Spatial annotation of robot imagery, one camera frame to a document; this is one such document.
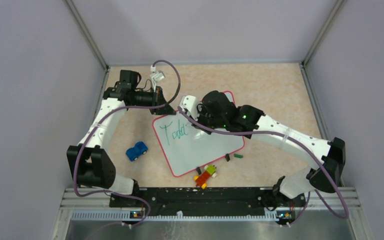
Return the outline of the green marker cap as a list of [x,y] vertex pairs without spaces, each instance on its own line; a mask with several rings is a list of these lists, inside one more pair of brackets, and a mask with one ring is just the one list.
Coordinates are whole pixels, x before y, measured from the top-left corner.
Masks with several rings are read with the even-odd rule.
[[241,154],[234,153],[233,156],[238,159],[242,159],[244,156]]

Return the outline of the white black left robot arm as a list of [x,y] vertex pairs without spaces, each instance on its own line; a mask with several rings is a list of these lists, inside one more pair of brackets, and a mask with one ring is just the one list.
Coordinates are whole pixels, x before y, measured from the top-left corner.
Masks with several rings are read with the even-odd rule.
[[75,186],[96,187],[121,194],[129,207],[140,202],[140,193],[134,189],[135,181],[117,173],[107,149],[121,118],[129,108],[148,109],[153,115],[174,115],[176,111],[166,101],[161,86],[165,78],[161,70],[151,67],[151,90],[138,88],[140,73],[121,70],[119,80],[107,88],[99,111],[85,136],[77,145],[68,147],[66,156]]

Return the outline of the pink-framed whiteboard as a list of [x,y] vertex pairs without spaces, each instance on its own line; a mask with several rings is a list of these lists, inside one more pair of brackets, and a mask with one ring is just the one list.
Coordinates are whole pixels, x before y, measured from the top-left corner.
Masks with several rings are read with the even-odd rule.
[[207,134],[194,128],[186,117],[163,115],[152,122],[152,128],[174,177],[193,172],[226,154],[232,154],[244,148],[242,136]]

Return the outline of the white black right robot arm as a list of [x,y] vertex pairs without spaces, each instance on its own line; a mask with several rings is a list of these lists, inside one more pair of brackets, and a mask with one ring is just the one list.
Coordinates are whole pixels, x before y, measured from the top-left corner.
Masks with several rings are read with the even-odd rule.
[[188,107],[196,127],[208,134],[225,130],[228,135],[258,140],[306,162],[307,168],[282,176],[272,187],[274,202],[287,206],[300,194],[321,191],[337,193],[345,165],[345,142],[335,137],[325,140],[288,127],[251,105],[237,106],[226,95],[211,91]]

